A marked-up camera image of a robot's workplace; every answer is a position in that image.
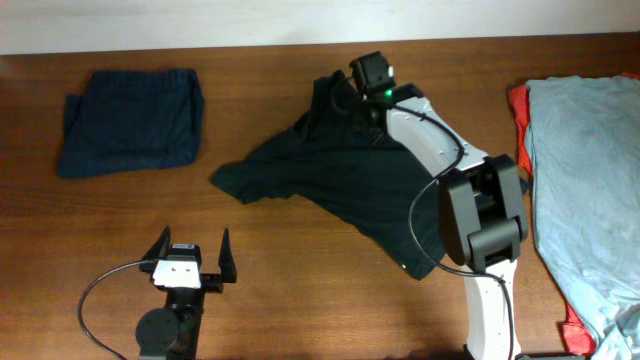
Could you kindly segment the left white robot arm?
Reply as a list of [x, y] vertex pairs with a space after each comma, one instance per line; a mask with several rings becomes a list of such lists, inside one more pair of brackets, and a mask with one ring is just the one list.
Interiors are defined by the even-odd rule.
[[165, 304], [147, 312], [137, 324], [135, 336], [141, 359], [196, 357], [206, 295], [221, 294], [226, 284], [237, 281], [228, 230], [223, 232], [218, 256], [220, 271], [202, 273], [201, 265], [200, 247], [172, 243], [169, 228], [141, 258], [139, 269], [166, 294]]

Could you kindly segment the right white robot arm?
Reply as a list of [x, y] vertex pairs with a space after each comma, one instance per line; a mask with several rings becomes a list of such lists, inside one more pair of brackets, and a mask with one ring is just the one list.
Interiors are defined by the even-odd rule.
[[528, 225], [514, 161], [471, 145], [412, 84], [360, 85], [357, 91], [367, 124], [408, 149], [433, 177], [439, 234], [454, 263], [445, 270], [464, 279], [466, 357], [518, 358], [513, 282]]

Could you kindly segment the dark green t-shirt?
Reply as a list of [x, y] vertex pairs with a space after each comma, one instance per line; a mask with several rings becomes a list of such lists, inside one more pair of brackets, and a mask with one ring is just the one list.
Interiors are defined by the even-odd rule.
[[305, 197], [422, 280], [445, 255], [438, 190], [405, 147], [388, 135], [361, 135], [339, 114], [358, 98], [340, 70], [316, 79], [310, 108], [292, 127], [221, 166], [211, 182], [243, 204]]

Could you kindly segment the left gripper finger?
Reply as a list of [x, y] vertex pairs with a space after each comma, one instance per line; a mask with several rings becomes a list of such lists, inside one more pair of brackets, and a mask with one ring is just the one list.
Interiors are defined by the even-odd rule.
[[141, 258], [142, 261], [157, 261], [164, 259], [170, 247], [171, 229], [166, 226], [161, 232], [158, 240], [149, 248]]
[[230, 233], [228, 228], [226, 228], [223, 232], [218, 257], [218, 266], [220, 268], [220, 277], [223, 283], [237, 282], [237, 269], [232, 254]]

